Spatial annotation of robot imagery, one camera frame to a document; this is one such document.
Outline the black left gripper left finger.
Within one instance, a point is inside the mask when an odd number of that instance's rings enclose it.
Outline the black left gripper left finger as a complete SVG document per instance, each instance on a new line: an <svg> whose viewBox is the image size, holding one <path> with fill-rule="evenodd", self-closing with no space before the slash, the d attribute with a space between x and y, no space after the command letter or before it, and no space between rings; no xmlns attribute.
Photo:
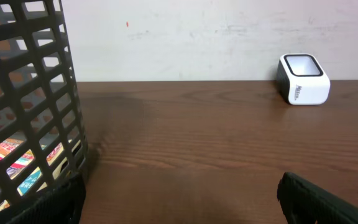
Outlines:
<svg viewBox="0 0 358 224"><path fill-rule="evenodd" d="M74 173L44 194L27 198L14 208L13 224L79 224L86 197L83 176Z"/></svg>

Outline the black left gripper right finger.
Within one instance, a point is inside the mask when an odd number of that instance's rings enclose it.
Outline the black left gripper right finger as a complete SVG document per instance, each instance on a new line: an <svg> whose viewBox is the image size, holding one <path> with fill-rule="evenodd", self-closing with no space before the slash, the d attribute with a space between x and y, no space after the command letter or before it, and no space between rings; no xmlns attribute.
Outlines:
<svg viewBox="0 0 358 224"><path fill-rule="evenodd" d="M292 172L279 181L277 200L291 224L358 224L358 207Z"/></svg>

